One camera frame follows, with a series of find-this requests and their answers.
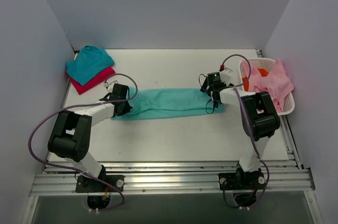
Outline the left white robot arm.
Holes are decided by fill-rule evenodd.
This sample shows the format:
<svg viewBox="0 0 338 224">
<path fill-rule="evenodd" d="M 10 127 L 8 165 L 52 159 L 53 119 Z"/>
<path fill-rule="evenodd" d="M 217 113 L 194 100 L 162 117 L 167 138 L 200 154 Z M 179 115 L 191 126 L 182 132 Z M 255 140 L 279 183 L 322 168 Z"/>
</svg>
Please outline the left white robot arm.
<svg viewBox="0 0 338 224">
<path fill-rule="evenodd" d="M 87 185 L 95 192 L 100 192 L 106 187 L 107 179 L 105 167 L 89 153 L 91 129 L 106 119 L 131 111 L 132 106 L 126 101 L 129 97 L 130 88 L 115 83 L 99 100 L 97 106 L 62 111 L 55 121 L 48 142 L 49 152 L 89 174 Z"/>
</svg>

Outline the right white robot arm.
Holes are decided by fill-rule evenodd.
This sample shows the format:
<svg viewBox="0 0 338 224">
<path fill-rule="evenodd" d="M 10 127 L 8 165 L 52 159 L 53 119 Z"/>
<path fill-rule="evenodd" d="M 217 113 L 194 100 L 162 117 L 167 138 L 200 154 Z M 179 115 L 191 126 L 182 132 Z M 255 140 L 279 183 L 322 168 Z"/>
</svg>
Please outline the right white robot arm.
<svg viewBox="0 0 338 224">
<path fill-rule="evenodd" d="M 238 162 L 239 172 L 235 174 L 234 181 L 238 187 L 245 189 L 253 183 L 252 173 L 259 171 L 266 145 L 280 127 L 272 98 L 266 91 L 246 92 L 232 84 L 227 85 L 221 80 L 220 72 L 206 74 L 200 86 L 200 91 L 213 102 L 213 108 L 232 105 L 240 109 L 243 130 L 251 140 L 251 146 Z"/>
</svg>

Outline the mint green t-shirt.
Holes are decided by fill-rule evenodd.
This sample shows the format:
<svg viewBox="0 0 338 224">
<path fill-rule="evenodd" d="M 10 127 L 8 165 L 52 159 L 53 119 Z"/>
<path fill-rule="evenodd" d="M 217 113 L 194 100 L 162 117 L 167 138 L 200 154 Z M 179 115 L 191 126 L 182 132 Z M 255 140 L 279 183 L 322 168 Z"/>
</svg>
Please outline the mint green t-shirt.
<svg viewBox="0 0 338 224">
<path fill-rule="evenodd" d="M 113 120 L 132 121 L 191 117 L 225 112 L 225 106 L 213 107 L 210 97 L 197 88 L 139 90 L 129 101 L 132 110 Z"/>
</svg>

